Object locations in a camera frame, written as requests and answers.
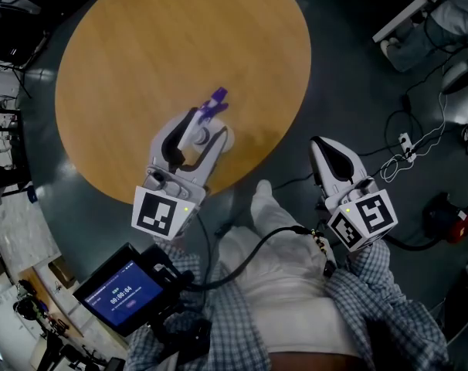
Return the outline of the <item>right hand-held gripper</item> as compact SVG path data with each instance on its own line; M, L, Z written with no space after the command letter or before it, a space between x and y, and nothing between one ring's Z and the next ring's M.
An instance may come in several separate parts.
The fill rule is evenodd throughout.
M338 141L314 136L309 156L315 182L328 197L324 201L331 215L327 225L348 251L372 244L398 224L387 191L368 177L354 151Z

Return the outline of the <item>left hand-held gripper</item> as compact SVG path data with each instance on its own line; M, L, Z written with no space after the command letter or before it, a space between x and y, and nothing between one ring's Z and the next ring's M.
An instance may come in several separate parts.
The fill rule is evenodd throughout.
M185 232L203 204L209 192L206 183L226 145L228 129L224 126L212 136L194 165L183 165L179 142L197 110L193 107L171 119L152 140L147 177L135 189L133 228L173 240Z

